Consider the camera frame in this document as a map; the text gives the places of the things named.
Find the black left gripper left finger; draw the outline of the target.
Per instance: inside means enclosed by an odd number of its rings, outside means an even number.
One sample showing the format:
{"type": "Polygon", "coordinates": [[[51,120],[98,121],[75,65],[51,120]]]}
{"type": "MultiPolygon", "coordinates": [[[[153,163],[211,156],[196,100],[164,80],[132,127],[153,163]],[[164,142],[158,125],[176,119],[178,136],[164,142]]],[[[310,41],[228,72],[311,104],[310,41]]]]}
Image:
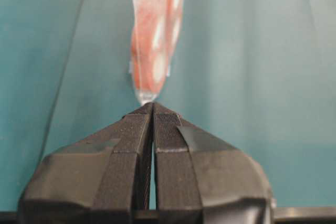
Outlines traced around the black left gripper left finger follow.
{"type": "Polygon", "coordinates": [[[18,202],[19,223],[131,223],[150,198],[147,103],[37,166],[18,202]]]}

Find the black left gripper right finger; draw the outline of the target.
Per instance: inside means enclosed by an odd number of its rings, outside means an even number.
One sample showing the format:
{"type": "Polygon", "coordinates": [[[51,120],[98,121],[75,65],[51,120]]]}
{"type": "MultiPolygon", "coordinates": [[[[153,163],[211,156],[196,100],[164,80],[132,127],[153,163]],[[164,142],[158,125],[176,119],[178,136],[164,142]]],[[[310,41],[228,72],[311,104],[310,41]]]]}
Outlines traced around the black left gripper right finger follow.
{"type": "Polygon", "coordinates": [[[153,105],[160,223],[273,223],[274,196],[258,162],[153,105]]]}

